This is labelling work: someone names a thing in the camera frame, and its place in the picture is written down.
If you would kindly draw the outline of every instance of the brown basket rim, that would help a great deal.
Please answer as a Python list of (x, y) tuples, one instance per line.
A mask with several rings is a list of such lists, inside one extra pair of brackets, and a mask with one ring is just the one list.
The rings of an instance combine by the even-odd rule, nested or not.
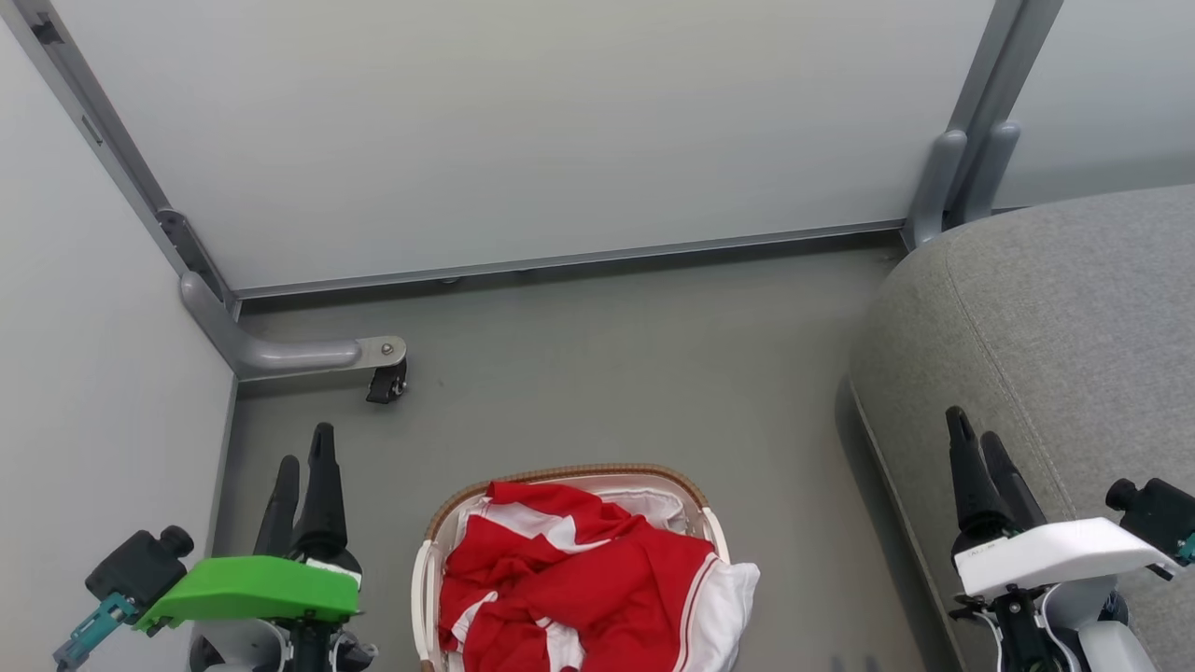
[(701, 493), (701, 489), (698, 488), (695, 483), (690, 481), (687, 476), (675, 469), (668, 469), (667, 466), (660, 464), (607, 463), (558, 466), (554, 469), (522, 471), (519, 474), (511, 474), (510, 476), (502, 476), (500, 478), (490, 478), (489, 481), (473, 483), (472, 485), (448, 497), (448, 501), (446, 501), (440, 509), (436, 511), (436, 514), (431, 518), (431, 523), (428, 524), (428, 532), (424, 539), (434, 542), (436, 534), (440, 532), (440, 527), (443, 525), (445, 518), (447, 518), (448, 514), (465, 500), (485, 493), (486, 488), (489, 488), (490, 483), (494, 481), (505, 481), (510, 483), (539, 483), (541, 481), (558, 481), (560, 478), (576, 478), (578, 476), (621, 476), (625, 474), (660, 476), (662, 478), (667, 478), (688, 493), (699, 508), (709, 508), (710, 506), (710, 502), (705, 499), (705, 494)]

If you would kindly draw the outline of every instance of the gray upholstery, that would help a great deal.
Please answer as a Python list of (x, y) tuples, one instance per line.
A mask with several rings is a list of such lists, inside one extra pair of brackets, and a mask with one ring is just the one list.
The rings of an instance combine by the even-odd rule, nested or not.
[[(1114, 481), (1195, 493), (1195, 187), (1042, 206), (954, 230), (884, 285), (851, 381), (943, 609), (960, 591), (944, 411), (995, 430), (1052, 520), (1111, 517)], [(1163, 672), (1195, 660), (1195, 573), (1124, 579)], [(951, 627), (967, 668), (991, 635)]]

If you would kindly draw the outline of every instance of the black caster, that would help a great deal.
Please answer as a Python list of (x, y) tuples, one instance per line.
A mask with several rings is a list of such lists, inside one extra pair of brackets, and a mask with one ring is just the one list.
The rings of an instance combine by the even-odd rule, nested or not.
[(374, 404), (397, 402), (406, 391), (406, 360), (374, 369), (366, 401)]

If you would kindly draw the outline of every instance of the whiteboard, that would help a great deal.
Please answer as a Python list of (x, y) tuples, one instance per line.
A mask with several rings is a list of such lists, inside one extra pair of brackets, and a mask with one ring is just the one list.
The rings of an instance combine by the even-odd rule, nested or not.
[(992, 0), (56, 0), (233, 289), (903, 218)]
[[(44, 59), (8, 0), (4, 19)], [(139, 529), (204, 552), (232, 372), (178, 276), (0, 23), (0, 628), (5, 670), (49, 670), (98, 606), (87, 574)], [(180, 671), (185, 630), (124, 628), (88, 672)]]
[(1011, 118), (997, 207), (1195, 182), (1195, 4), (1066, 2)]

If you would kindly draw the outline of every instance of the laundry basket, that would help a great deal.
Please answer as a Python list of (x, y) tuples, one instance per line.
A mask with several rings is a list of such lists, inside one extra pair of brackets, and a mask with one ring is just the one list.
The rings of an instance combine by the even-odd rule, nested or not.
[[(655, 464), (594, 464), (515, 474), (495, 481), (516, 483), (563, 483), (602, 499), (618, 501), (626, 493), (658, 493), (680, 501), (682, 520), (674, 531), (706, 539), (723, 562), (730, 563), (727, 539), (718, 517), (710, 509), (701, 490), (681, 474)], [(485, 496), (490, 482), (477, 483), (452, 496), (436, 512), (415, 558), (411, 575), (411, 627), (422, 672), (446, 672), (448, 661), (440, 650), (436, 622), (440, 618), (440, 584), (445, 558), (460, 542), (461, 513)]]

